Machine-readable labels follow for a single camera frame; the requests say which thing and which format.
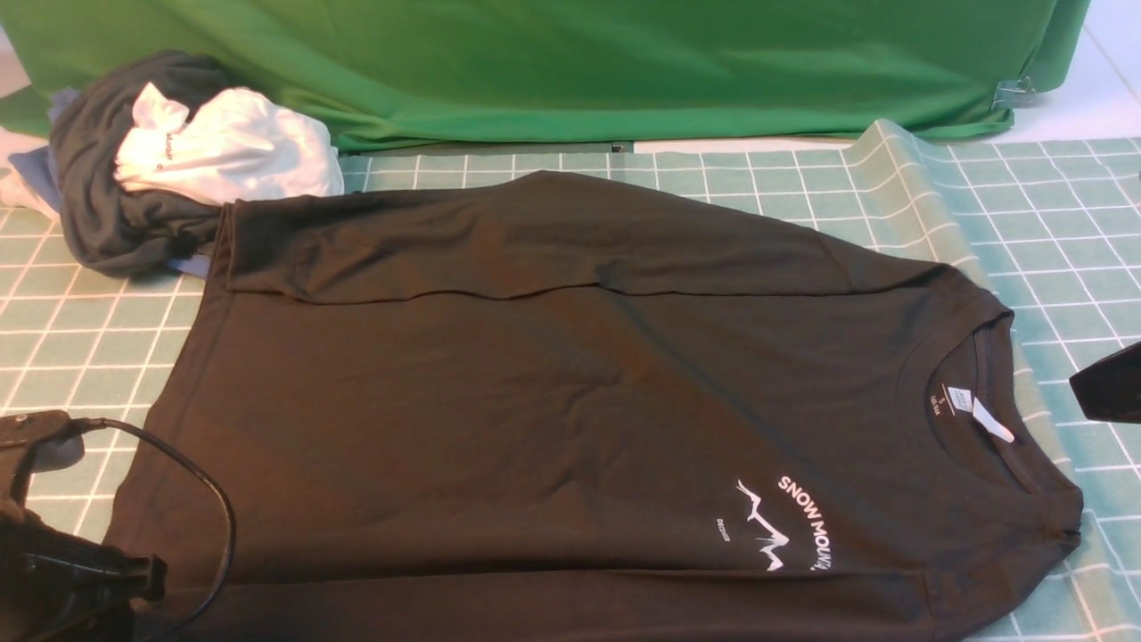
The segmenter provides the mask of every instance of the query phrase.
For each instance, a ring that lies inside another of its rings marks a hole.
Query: pile of clothes
[[[208,56],[161,51],[56,94],[48,115],[49,144],[9,156],[5,192],[25,197],[6,201],[58,217],[75,259],[111,276],[204,277],[221,205],[345,193],[329,129]]]

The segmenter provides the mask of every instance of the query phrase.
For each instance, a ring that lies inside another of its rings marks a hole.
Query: black device
[[[82,436],[111,428],[132,434],[178,462],[218,497],[228,536],[207,598],[161,640],[197,618],[225,583],[236,543],[234,510],[221,488],[167,444],[114,420],[73,420],[51,411],[0,417],[0,642],[129,642],[132,602],[163,599],[167,564],[59,533],[25,507],[32,473],[82,458]]]
[[[1074,375],[1070,388],[1086,418],[1141,424],[1141,343]]]

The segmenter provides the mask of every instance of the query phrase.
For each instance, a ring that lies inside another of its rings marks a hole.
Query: t-shirt sleeve
[[[774,218],[557,172],[475,189],[240,202],[227,218],[230,289],[324,303],[435,292],[508,299],[589,285],[836,294],[933,267]]]

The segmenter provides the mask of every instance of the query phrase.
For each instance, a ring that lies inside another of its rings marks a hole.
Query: metal clip
[[[1034,88],[1034,81],[1028,75],[1018,80],[1003,80],[995,89],[992,109],[1012,109],[1014,107],[1034,106],[1038,99],[1038,91]]]

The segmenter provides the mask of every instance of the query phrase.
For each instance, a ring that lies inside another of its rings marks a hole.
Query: black cable
[[[218,486],[218,482],[216,482],[210,476],[208,476],[205,471],[200,469],[197,464],[187,460],[186,456],[175,450],[173,447],[162,441],[161,439],[143,431],[141,429],[138,429],[136,426],[132,426],[123,422],[119,422],[116,420],[82,420],[82,421],[87,422],[92,429],[107,428],[107,429],[115,429],[119,431],[123,431],[124,433],[136,437],[140,441],[145,441],[146,444],[157,448],[163,453],[163,455],[177,462],[179,466],[186,469],[188,473],[191,473],[192,476],[197,478],[200,482],[205,485],[205,487],[209,488],[210,491],[215,494],[215,497],[218,498],[218,502],[221,503],[222,511],[226,513],[226,530],[227,530],[226,547],[222,550],[221,561],[218,563],[218,574],[215,577],[213,585],[210,587],[210,592],[202,600],[202,602],[200,602],[199,606],[193,611],[191,611],[191,615],[183,618],[181,621],[179,621],[178,624],[176,624],[175,626],[162,633],[144,637],[143,640],[137,640],[136,642],[155,642],[156,640],[161,640],[163,637],[173,635],[175,633],[185,628],[192,621],[199,619],[199,617],[203,612],[205,612],[208,608],[210,608],[210,604],[213,603],[215,599],[218,598],[218,593],[221,591],[221,587],[226,584],[226,577],[229,576],[229,568],[234,562],[234,547],[237,544],[237,518],[234,515],[234,506],[229,503],[229,497],[226,497],[226,491],[224,491],[221,487]]]

